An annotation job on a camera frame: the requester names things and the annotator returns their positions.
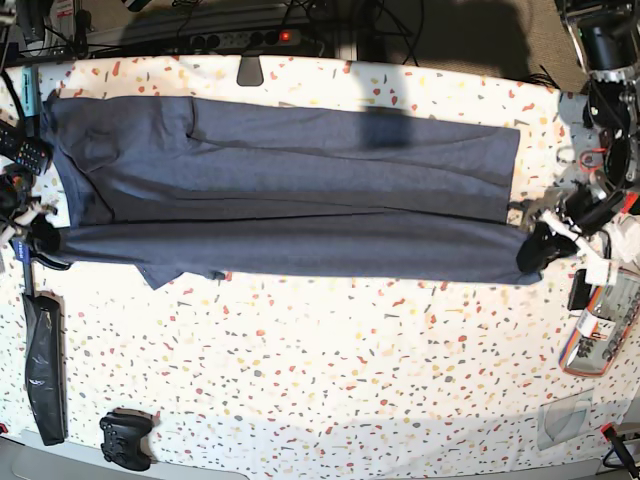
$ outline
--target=black gamepad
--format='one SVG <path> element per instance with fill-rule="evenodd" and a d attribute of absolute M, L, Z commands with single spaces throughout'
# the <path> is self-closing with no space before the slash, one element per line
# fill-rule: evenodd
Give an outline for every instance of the black gamepad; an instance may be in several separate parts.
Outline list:
<path fill-rule="evenodd" d="M 104 443 L 100 445 L 104 459 L 127 470 L 144 472 L 151 458 L 140 450 L 140 440 L 153 428 L 148 418 L 110 412 L 100 420 Z"/>

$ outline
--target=terrazzo-patterned tablecloth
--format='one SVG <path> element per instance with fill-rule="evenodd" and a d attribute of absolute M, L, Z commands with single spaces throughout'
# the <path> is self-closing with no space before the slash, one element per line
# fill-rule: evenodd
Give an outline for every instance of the terrazzo-patterned tablecloth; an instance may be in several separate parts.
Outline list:
<path fill-rule="evenodd" d="M 261 87 L 238 57 L 91 60 L 41 68 L 43 97 L 195 95 L 276 106 L 406 114 L 518 128 L 514 200 L 570 187 L 584 100 L 546 88 L 410 67 L 263 57 Z M 13 76 L 19 83 L 19 72 Z M 8 108 L 6 93 L 3 103 Z M 39 181 L 59 200 L 55 172 Z M 35 429 L 23 389 L 21 268 L 2 252 L 0 421 Z M 69 441 L 98 447 L 117 407 L 156 414 L 159 461 L 250 478 L 423 477 L 503 472 L 599 457 L 638 381 L 638 329 L 600 379 L 563 374 L 576 265 L 518 288 L 395 279 L 184 275 L 152 291 L 133 267 L 36 268 L 64 299 Z M 542 404 L 594 390 L 591 432 L 539 451 Z"/>

